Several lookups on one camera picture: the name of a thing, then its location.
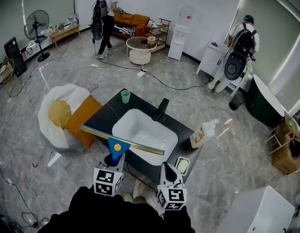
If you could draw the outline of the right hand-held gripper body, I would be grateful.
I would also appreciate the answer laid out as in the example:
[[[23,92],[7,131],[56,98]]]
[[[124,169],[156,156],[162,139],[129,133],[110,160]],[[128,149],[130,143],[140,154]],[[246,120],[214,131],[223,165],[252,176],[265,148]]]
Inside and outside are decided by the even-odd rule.
[[[187,204],[187,189],[183,182],[163,181],[158,186],[157,200],[165,211],[179,211]]]

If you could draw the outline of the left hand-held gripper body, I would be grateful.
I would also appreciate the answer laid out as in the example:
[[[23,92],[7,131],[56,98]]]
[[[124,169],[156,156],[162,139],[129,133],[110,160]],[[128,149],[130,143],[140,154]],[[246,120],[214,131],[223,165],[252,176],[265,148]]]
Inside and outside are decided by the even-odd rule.
[[[99,163],[94,168],[94,192],[103,196],[113,197],[119,191],[123,179],[123,165],[107,167]]]

